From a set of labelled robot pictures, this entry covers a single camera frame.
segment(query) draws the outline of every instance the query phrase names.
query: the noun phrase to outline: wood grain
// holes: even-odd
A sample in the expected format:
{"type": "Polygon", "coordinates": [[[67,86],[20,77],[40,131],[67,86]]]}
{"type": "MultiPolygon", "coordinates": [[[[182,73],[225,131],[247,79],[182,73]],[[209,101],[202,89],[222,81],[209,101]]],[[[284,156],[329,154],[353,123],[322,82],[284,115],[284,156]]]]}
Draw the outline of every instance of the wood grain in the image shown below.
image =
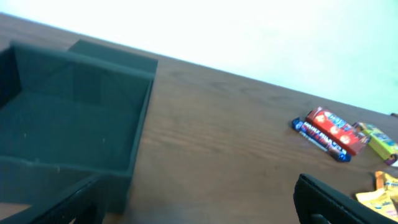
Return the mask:
{"type": "Polygon", "coordinates": [[[398,175],[370,148],[340,164],[289,128],[322,105],[398,139],[392,116],[0,15],[0,49],[12,39],[56,49],[86,39],[159,59],[129,208],[106,222],[298,223],[292,195],[300,173],[347,195],[373,190],[369,172],[398,175]]]}

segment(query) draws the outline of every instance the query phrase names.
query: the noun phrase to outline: yellow candy wrapper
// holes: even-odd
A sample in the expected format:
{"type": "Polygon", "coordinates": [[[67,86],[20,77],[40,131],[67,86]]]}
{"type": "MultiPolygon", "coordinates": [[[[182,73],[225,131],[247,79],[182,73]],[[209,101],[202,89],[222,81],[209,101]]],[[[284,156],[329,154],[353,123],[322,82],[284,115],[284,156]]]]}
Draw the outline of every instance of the yellow candy wrapper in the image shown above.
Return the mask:
{"type": "Polygon", "coordinates": [[[384,189],[395,202],[398,202],[398,179],[383,171],[375,172],[376,189],[384,189]]]}
{"type": "Polygon", "coordinates": [[[374,192],[358,193],[355,196],[361,204],[398,222],[397,210],[390,196],[384,189],[378,189],[374,192]]]}

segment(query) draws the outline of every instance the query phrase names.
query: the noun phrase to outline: cardboard box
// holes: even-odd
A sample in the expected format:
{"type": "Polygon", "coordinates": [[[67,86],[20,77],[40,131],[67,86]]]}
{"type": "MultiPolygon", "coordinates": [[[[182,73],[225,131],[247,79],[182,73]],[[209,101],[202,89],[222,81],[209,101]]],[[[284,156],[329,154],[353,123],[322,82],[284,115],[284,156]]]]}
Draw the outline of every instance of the cardboard box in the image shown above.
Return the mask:
{"type": "Polygon", "coordinates": [[[371,138],[369,146],[380,155],[387,165],[398,167],[398,144],[394,140],[372,124],[357,122],[354,127],[371,138]]]}
{"type": "Polygon", "coordinates": [[[365,134],[320,106],[312,110],[305,120],[325,133],[352,156],[357,155],[368,143],[368,137],[365,134]]]}
{"type": "Polygon", "coordinates": [[[85,41],[0,52],[0,202],[32,205],[100,174],[108,212],[123,212],[156,67],[85,41]]]}

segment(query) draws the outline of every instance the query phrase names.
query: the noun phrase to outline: candy wrapper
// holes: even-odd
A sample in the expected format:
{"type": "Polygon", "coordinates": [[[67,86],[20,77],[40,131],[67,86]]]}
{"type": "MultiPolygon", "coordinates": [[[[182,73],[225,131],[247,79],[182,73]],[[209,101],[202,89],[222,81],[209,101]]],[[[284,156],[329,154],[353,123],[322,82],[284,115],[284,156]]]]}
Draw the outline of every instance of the candy wrapper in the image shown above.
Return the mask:
{"type": "Polygon", "coordinates": [[[383,171],[376,171],[376,189],[384,189],[390,198],[398,202],[398,179],[383,171]]]}
{"type": "Polygon", "coordinates": [[[317,145],[320,149],[327,152],[336,161],[349,162],[351,160],[351,155],[310,123],[301,121],[300,118],[296,118],[292,121],[292,127],[302,136],[317,145]]]}
{"type": "Polygon", "coordinates": [[[371,210],[398,222],[397,210],[388,193],[384,189],[374,192],[358,193],[358,201],[371,210]]]}
{"type": "Polygon", "coordinates": [[[394,140],[375,125],[357,122],[353,126],[370,137],[369,146],[379,154],[387,165],[398,167],[398,144],[394,140]]]}
{"type": "Polygon", "coordinates": [[[369,138],[365,134],[322,107],[312,110],[305,120],[325,133],[352,156],[357,155],[368,143],[369,138]]]}

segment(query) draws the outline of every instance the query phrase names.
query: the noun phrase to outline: open box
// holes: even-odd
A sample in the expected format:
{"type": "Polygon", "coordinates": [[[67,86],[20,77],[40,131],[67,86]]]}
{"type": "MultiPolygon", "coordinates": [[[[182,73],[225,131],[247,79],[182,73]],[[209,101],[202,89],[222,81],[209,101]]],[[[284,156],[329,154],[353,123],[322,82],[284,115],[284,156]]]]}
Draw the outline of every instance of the open box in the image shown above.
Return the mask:
{"type": "Polygon", "coordinates": [[[0,53],[0,202],[33,204],[109,175],[123,212],[157,61],[85,41],[0,53]]]}

